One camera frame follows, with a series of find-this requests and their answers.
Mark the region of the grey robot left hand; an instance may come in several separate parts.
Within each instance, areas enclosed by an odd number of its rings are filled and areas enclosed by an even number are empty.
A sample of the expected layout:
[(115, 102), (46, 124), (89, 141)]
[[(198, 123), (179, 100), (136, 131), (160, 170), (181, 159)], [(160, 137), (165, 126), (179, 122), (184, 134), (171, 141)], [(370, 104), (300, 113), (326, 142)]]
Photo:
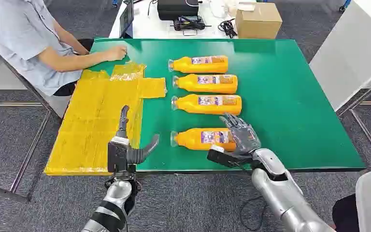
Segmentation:
[(122, 146), (127, 150), (126, 152), (126, 160), (130, 164), (141, 164), (143, 163), (147, 157), (150, 155), (150, 153), (156, 148), (156, 146), (159, 143), (159, 134), (155, 134), (152, 137), (152, 140), (143, 148), (132, 148), (129, 142), (129, 139), (127, 137), (127, 123), (128, 118), (127, 114), (129, 111), (129, 106), (124, 105), (121, 109), (120, 113), (120, 120), (119, 120), (119, 129), (116, 132), (116, 137), (119, 144), (122, 144)]

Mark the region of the person's right hand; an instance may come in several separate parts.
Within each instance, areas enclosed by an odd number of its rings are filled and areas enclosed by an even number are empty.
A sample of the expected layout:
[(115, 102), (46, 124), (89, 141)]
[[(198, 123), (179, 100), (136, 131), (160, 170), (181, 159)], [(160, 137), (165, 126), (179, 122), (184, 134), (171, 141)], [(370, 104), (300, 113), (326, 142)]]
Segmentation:
[(127, 55), (127, 47), (125, 45), (117, 45), (106, 51), (107, 61), (122, 60)]

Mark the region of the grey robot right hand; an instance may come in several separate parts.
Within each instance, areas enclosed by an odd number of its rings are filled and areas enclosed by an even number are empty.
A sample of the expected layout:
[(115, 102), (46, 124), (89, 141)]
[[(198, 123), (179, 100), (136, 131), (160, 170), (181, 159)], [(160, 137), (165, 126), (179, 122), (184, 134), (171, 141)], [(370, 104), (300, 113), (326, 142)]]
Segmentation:
[(236, 148), (231, 153), (233, 157), (247, 157), (248, 153), (261, 148), (261, 141), (253, 127), (242, 118), (230, 113), (219, 117), (233, 136)]

